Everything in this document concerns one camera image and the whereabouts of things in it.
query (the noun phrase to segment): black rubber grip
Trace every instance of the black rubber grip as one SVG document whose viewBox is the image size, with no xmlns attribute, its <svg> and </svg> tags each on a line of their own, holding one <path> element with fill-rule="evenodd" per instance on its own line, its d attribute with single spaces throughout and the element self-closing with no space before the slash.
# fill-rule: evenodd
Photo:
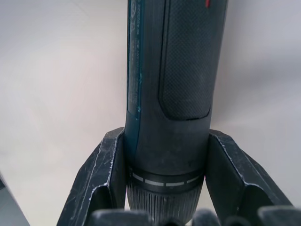
<svg viewBox="0 0 301 226">
<path fill-rule="evenodd" d="M 204 0 L 166 1 L 159 101 L 170 119 L 209 113 L 215 80 L 210 15 Z"/>
<path fill-rule="evenodd" d="M 227 1 L 130 0 L 131 166 L 166 176 L 202 173 Z"/>
</svg>

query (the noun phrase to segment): drill chuck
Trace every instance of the drill chuck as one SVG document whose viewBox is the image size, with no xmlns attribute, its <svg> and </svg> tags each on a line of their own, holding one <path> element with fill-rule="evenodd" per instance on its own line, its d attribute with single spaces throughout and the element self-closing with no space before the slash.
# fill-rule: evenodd
<svg viewBox="0 0 301 226">
<path fill-rule="evenodd" d="M 186 223 L 198 203 L 226 6 L 128 0 L 127 194 L 155 222 Z"/>
</svg>

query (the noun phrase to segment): white background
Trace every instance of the white background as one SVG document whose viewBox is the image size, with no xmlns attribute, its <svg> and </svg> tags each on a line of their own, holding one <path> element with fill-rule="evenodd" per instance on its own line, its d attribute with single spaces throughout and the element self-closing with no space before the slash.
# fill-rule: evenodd
<svg viewBox="0 0 301 226">
<path fill-rule="evenodd" d="M 212 117 L 299 206 L 300 12 L 230 0 Z M 82 163 L 124 126 L 126 42 L 126 0 L 0 1 L 0 171 L 32 226 L 56 224 Z"/>
</svg>

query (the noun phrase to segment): power drill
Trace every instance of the power drill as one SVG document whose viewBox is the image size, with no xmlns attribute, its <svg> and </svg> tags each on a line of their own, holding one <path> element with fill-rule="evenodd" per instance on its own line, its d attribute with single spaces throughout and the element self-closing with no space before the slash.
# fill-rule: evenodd
<svg viewBox="0 0 301 226">
<path fill-rule="evenodd" d="M 226 7 L 128 0 L 126 126 L 79 169 L 57 226 L 300 225 L 264 168 L 209 130 Z M 195 211 L 204 177 L 216 214 Z"/>
<path fill-rule="evenodd" d="M 198 204 L 226 7 L 128 1 L 127 196 L 156 223 L 186 223 Z"/>
</svg>

